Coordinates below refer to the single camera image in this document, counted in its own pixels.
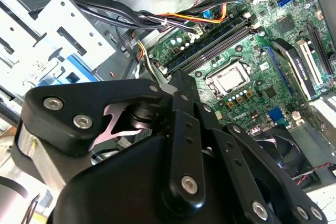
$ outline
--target black cable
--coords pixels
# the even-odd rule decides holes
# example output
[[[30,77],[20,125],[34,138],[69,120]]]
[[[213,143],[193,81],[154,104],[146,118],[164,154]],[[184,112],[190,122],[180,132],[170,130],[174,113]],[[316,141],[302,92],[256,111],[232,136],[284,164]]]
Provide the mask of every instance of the black cable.
[[[127,5],[124,5],[120,2],[113,0],[73,0],[73,1],[77,5],[79,5],[82,11],[85,12],[86,14],[114,26],[123,27],[127,29],[143,29],[143,30],[167,29],[171,26],[174,26],[187,32],[191,33],[195,32],[194,28],[188,27],[184,23],[185,20],[188,20],[187,18],[185,19],[176,17],[164,18],[158,15],[154,15],[150,12],[135,12]],[[192,8],[179,12],[179,14],[199,15],[200,13],[205,12],[215,6],[238,1],[243,0],[206,0]],[[121,16],[127,21],[129,21],[129,23],[121,22],[116,19],[107,17],[105,15],[98,14],[94,11],[91,11],[89,8],[99,9],[105,12],[116,14],[117,16]]]
[[[111,149],[106,149],[106,150],[101,150],[101,151],[98,151],[98,152],[96,152],[96,153],[94,153],[93,155],[92,155],[92,158],[93,159],[96,159],[99,155],[101,155],[101,154],[106,154],[106,153],[109,153],[109,152],[115,152],[115,151],[120,151],[118,148],[111,148]]]
[[[120,42],[122,43],[122,45],[124,46],[124,48],[126,49],[126,51],[130,54],[130,56],[133,58],[133,60],[135,61],[135,63],[137,65],[139,65],[139,60],[138,60],[138,57],[137,57],[137,52],[134,52],[134,50],[132,49],[132,45],[129,41],[127,41],[120,33],[118,27],[116,26],[115,27],[116,29],[116,32],[117,32],[117,35],[118,35],[118,38],[120,40]]]

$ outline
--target wire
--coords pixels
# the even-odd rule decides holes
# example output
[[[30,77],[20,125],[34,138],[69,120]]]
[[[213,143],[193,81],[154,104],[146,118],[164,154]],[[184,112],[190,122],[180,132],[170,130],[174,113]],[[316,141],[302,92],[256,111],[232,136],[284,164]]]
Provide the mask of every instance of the wire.
[[[189,33],[195,33],[196,28],[189,27],[185,21],[192,21],[196,23],[213,23],[218,24],[222,22],[226,16],[226,4],[242,0],[205,0],[197,3],[190,9],[184,10],[176,14],[161,14],[154,15],[152,13],[141,11],[135,12],[127,5],[113,0],[73,0],[81,10],[102,22],[110,25],[126,28],[126,29],[143,29],[143,30],[156,30],[168,29],[176,27]],[[221,6],[221,16],[218,19],[206,19],[199,17],[202,12],[205,12],[215,6]],[[123,17],[126,22],[101,15],[97,12],[90,10],[103,10]]]
[[[159,78],[157,77],[156,73],[154,72],[154,70],[152,68],[151,62],[149,60],[149,57],[148,57],[148,54],[147,54],[147,51],[146,51],[144,45],[141,43],[141,41],[138,42],[138,45],[141,48],[141,50],[143,51],[143,55],[144,55],[144,59],[145,59],[145,67],[146,67],[148,73],[154,79],[155,83],[157,85],[160,85]]]
[[[317,169],[319,169],[319,168],[323,168],[323,167],[325,167],[325,166],[327,166],[327,165],[329,165],[329,167],[330,167],[330,166],[335,165],[335,164],[328,162],[328,163],[325,163],[324,165],[320,165],[320,166],[314,167],[313,170],[317,170]],[[297,182],[297,184],[300,185],[306,178],[307,178],[307,175],[304,175],[304,176]]]

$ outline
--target capacitor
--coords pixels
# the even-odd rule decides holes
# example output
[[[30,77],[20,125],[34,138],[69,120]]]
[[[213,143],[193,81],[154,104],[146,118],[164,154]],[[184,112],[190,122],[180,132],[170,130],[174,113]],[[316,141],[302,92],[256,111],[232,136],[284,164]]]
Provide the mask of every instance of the capacitor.
[[[305,40],[305,42],[306,42],[307,44],[311,45],[311,43],[312,43],[312,42],[311,42],[311,40],[310,40],[310,39],[308,39],[308,38],[305,38],[304,40]]]
[[[215,60],[212,60],[211,65],[215,68],[215,67],[217,67],[217,62]]]
[[[264,30],[264,28],[263,28],[262,26],[260,26],[260,27],[258,28],[258,35],[259,35],[260,37],[263,37],[263,36],[266,35],[265,30]]]
[[[259,50],[259,53],[263,56],[266,55],[266,52],[263,49]]]
[[[314,48],[312,48],[312,47],[309,47],[309,50],[310,50],[310,52],[311,52],[312,54],[315,54],[315,52],[316,52],[316,50],[315,50]]]

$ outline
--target mounting hole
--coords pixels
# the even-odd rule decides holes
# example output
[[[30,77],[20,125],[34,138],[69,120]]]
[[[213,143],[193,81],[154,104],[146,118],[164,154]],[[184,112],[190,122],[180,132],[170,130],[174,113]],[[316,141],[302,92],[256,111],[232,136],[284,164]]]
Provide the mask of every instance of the mounting hole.
[[[241,164],[241,162],[239,161],[239,160],[235,160],[235,162],[236,162],[236,164],[238,165],[238,166],[242,166],[242,164]]]
[[[190,137],[187,137],[186,140],[187,140],[187,143],[193,144],[193,140]]]

